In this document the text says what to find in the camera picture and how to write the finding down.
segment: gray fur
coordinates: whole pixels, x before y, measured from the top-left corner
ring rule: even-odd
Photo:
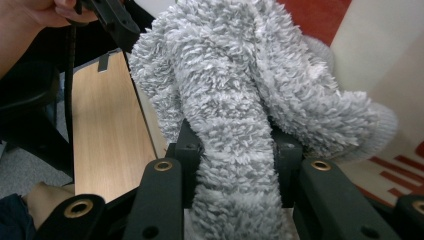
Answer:
[[[140,36],[130,68],[168,142],[186,118],[204,144],[194,239],[292,239],[268,115],[310,155],[340,161],[374,154],[396,128],[365,93],[337,89],[272,0],[179,1]]]

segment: light wood surface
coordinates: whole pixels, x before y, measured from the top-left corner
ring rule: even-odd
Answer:
[[[156,159],[123,54],[74,74],[72,111],[75,193],[97,194],[109,202],[140,184]]]
[[[158,158],[163,158],[165,157],[166,150],[168,149],[168,144],[166,139],[163,137],[162,131],[159,129],[158,116],[152,106],[152,103],[143,90],[137,88],[137,91],[146,119],[147,128],[149,129],[150,136],[152,138],[153,148],[155,149],[156,156]]]

